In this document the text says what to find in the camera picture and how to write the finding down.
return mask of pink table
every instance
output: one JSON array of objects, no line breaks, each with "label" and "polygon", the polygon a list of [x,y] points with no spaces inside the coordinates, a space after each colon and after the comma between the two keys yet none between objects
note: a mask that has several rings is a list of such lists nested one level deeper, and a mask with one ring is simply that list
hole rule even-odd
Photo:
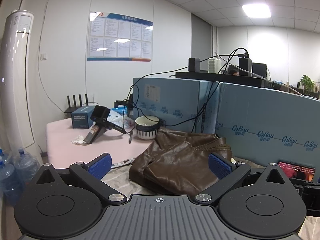
[{"label": "pink table", "polygon": [[71,118],[47,124],[48,160],[56,169],[68,168],[75,162],[93,160],[103,153],[109,153],[112,163],[117,163],[140,155],[148,148],[151,140],[141,140],[133,135],[129,144],[129,135],[116,130],[108,130],[92,144],[74,145],[77,136],[85,137],[89,129],[73,129]]}]

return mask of triangular cutout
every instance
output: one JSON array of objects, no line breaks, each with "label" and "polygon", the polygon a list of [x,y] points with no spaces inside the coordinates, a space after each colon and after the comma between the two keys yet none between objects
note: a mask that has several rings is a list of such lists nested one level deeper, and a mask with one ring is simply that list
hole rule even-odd
[{"label": "triangular cutout", "polygon": [[51,174],[50,170],[45,170],[42,172],[41,177],[38,179],[37,184],[45,184],[54,182],[54,177]]},{"label": "triangular cutout", "polygon": [[268,176],[266,181],[267,182],[284,184],[284,180],[282,179],[280,173],[276,169],[271,170],[271,172],[269,173],[269,176]]}]

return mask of blue gripper pad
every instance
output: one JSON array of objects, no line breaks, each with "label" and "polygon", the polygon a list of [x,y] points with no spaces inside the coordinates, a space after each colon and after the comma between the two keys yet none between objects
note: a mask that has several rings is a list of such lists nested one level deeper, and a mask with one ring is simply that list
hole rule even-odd
[{"label": "blue gripper pad", "polygon": [[218,179],[223,179],[227,175],[229,175],[234,169],[233,169],[233,163],[231,165],[228,165],[227,162],[229,162],[227,159],[224,159],[222,156],[217,156],[214,154],[209,155],[209,169],[212,171],[214,175],[218,177]]},{"label": "blue gripper pad", "polygon": [[107,154],[100,160],[88,167],[88,172],[97,179],[102,179],[104,175],[110,171],[112,165],[112,159],[110,154]]}]

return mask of cardboard box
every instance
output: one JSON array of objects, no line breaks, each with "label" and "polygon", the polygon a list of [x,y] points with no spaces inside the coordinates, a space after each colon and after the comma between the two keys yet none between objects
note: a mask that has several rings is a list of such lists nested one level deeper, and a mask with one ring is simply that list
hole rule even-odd
[{"label": "cardboard box", "polygon": [[[133,87],[133,102],[144,115],[160,118],[164,126],[170,129],[191,132],[195,120],[176,126],[180,122],[196,117],[207,101],[212,82],[203,80],[177,78],[143,78]],[[217,87],[213,84],[211,93]],[[206,111],[197,118],[195,132],[214,133],[217,116],[217,100],[219,88],[209,100]],[[142,116],[141,111],[134,108],[134,119]]]},{"label": "cardboard box", "polygon": [[216,133],[234,156],[266,166],[279,160],[320,177],[320,101],[278,90],[221,83]]},{"label": "cardboard box", "polygon": [[82,106],[71,113],[72,128],[90,128],[93,121],[90,116],[95,106]]}]

